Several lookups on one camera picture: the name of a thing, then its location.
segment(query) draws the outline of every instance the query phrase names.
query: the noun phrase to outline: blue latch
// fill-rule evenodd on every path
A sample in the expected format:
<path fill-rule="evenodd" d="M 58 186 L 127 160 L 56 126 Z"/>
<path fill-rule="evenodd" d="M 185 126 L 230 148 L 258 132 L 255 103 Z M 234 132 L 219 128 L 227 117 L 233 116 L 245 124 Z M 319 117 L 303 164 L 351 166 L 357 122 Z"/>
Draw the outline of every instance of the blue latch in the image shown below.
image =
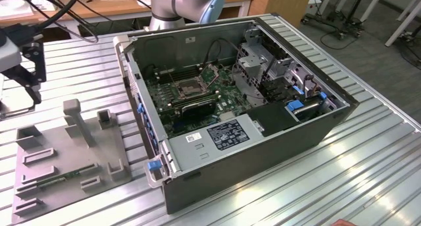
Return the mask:
<path fill-rule="evenodd" d="M 158 170 L 162 167 L 162 164 L 159 163 L 158 160 L 147 162 L 147 169 L 149 171 Z"/>
<path fill-rule="evenodd" d="M 322 98 L 322 100 L 325 100 L 327 98 L 327 95 L 325 94 L 325 92 L 319 93 L 319 97 Z"/>
<path fill-rule="evenodd" d="M 303 94 L 302 90 L 295 85 L 291 87 L 298 91 L 299 94 Z"/>
<path fill-rule="evenodd" d="M 137 106 L 137 113 L 142 113 L 143 112 L 143 105 L 138 104 Z"/>
<path fill-rule="evenodd" d="M 303 104 L 301 103 L 299 100 L 294 100 L 294 101 L 289 102 L 289 104 L 286 105 L 286 107 L 287 107 L 289 111 L 294 111 L 294 110 L 302 108 L 302 107 L 303 107 Z"/>

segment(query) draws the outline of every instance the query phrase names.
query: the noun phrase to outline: aluminum extrusion table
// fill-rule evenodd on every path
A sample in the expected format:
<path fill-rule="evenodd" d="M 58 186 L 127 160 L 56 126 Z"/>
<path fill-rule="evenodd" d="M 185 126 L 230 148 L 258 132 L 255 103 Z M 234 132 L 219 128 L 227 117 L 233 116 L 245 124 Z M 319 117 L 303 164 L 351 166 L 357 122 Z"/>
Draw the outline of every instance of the aluminum extrusion table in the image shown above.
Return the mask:
<path fill-rule="evenodd" d="M 134 180 L 24 225 L 418 225 L 421 222 L 419 125 L 279 18 L 261 17 L 361 102 L 319 145 L 173 215 L 159 189 L 147 186 L 146 153 L 117 68 L 111 38 L 45 45 L 48 82 L 36 111 L 0 122 L 0 225 L 10 224 L 14 129 L 64 124 L 60 103 L 81 101 L 84 118 L 117 113 Z M 4 82 L 4 92 L 16 84 Z"/>

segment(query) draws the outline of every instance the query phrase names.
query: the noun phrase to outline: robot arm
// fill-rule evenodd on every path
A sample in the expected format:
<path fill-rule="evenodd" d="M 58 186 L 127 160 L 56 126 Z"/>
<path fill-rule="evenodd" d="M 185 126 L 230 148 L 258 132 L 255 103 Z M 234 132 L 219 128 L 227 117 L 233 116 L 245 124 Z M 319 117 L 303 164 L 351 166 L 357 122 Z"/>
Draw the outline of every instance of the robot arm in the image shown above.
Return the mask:
<path fill-rule="evenodd" d="M 16 24 L 0 29 L 0 73 L 25 88 L 33 100 L 29 110 L 41 102 L 40 84 L 46 81 L 41 31 L 68 12 L 74 3 L 76 0 L 70 0 L 61 10 L 38 25 Z M 29 72 L 20 65 L 21 56 L 34 63 L 34 71 Z M 0 118 L 2 109 L 10 111 L 2 107 L 2 101 L 0 97 Z"/>
<path fill-rule="evenodd" d="M 201 24 L 217 20 L 225 0 L 151 0 L 149 30 L 182 27 L 186 18 Z"/>
<path fill-rule="evenodd" d="M 70 0 L 57 14 L 37 26 L 16 24 L 0 29 L 0 73 L 25 88 L 33 106 L 41 102 L 40 83 L 46 81 L 40 32 L 66 13 L 74 3 L 76 0 Z M 223 0 L 151 0 L 151 4 L 149 30 L 162 30 L 183 26 L 183 18 L 201 24 L 214 22 L 222 11 Z M 21 55 L 34 63 L 33 72 L 20 65 Z"/>

